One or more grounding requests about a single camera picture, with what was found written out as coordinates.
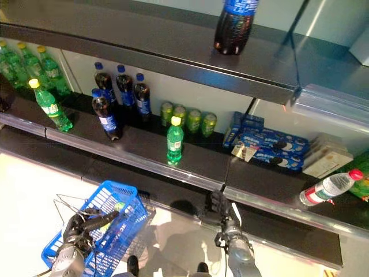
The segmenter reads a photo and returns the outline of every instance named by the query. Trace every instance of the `mineral water bottle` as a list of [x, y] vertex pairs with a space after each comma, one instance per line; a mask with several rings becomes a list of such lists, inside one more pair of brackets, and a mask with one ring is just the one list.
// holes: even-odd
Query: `mineral water bottle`
[[329, 176], [311, 188], [302, 191], [300, 200], [306, 206], [317, 205], [346, 192], [355, 181], [361, 180], [363, 177], [364, 174], [358, 169]]

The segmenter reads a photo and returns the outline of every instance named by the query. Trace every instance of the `green label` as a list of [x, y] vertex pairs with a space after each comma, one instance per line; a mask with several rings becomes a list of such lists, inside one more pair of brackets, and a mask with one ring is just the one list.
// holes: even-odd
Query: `green label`
[[49, 78], [56, 78], [61, 75], [58, 68], [55, 68], [53, 70], [47, 70], [46, 74], [48, 75]]
[[176, 141], [176, 142], [172, 142], [170, 140], [168, 140], [168, 149], [170, 151], [178, 151], [180, 150], [182, 147], [182, 142], [181, 141]]
[[321, 198], [321, 199], [323, 199], [323, 200], [328, 200], [328, 199], [331, 199], [331, 198], [332, 198], [332, 196], [329, 196], [328, 194], [326, 194], [326, 193], [325, 193], [324, 189], [322, 189], [322, 190], [319, 190], [319, 191], [315, 192], [315, 194], [316, 194], [319, 198]]
[[31, 72], [35, 75], [35, 76], [40, 76], [41, 72], [42, 72], [42, 68], [40, 66], [39, 63], [36, 63], [34, 65], [31, 66]]

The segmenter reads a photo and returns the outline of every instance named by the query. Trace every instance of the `blue bottle cap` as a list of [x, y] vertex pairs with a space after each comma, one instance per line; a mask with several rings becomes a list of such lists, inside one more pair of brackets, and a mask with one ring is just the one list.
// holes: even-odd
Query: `blue bottle cap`
[[100, 88], [94, 88], [92, 90], [92, 97], [94, 97], [94, 98], [101, 97], [101, 90], [100, 90]]
[[144, 80], [144, 75], [142, 73], [137, 73], [136, 78], [137, 81], [142, 82]]
[[124, 65], [118, 65], [118, 66], [117, 66], [117, 68], [118, 68], [118, 72], [120, 72], [120, 73], [123, 73], [123, 72], [125, 72], [125, 71], [126, 71], [126, 69], [125, 69], [125, 66], [124, 66]]
[[103, 64], [101, 62], [95, 62], [95, 68], [97, 70], [102, 70], [102, 68], [104, 68], [104, 67], [103, 67]]

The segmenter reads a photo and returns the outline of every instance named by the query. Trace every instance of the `sprite bottle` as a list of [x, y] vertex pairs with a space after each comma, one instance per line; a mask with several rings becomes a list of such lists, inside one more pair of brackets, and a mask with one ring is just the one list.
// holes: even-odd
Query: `sprite bottle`
[[44, 46], [37, 47], [37, 51], [41, 55], [42, 67], [45, 70], [47, 77], [52, 82], [52, 85], [55, 87], [57, 94], [62, 98], [70, 95], [70, 89], [64, 79], [59, 65], [46, 52]]
[[21, 58], [12, 50], [8, 49], [4, 40], [0, 41], [0, 48], [0, 55], [3, 56], [0, 58], [0, 63], [2, 72], [5, 72], [4, 76], [15, 88], [26, 88], [29, 78], [27, 71], [23, 67]]
[[183, 145], [183, 130], [180, 127], [180, 118], [172, 117], [172, 126], [170, 126], [167, 135], [167, 143], [168, 143], [168, 163], [169, 164], [177, 164], [178, 161], [182, 158], [182, 145]]
[[35, 91], [36, 101], [60, 131], [67, 132], [73, 127], [53, 95], [40, 86], [38, 79], [31, 79], [29, 86]]
[[38, 57], [31, 53], [24, 42], [19, 42], [18, 48], [22, 52], [25, 67], [30, 77], [39, 79], [42, 86], [44, 86], [46, 89], [52, 89], [53, 85], [50, 82], [50, 79], [47, 77], [45, 71], [41, 67], [41, 63]]

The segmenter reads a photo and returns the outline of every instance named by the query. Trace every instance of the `person's shoe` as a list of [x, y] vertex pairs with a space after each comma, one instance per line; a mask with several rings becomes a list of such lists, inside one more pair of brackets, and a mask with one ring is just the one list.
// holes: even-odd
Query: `person's shoe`
[[127, 271], [138, 277], [138, 259], [135, 255], [129, 256], [127, 260]]
[[197, 272], [209, 273], [208, 265], [203, 262], [199, 263], [197, 266]]

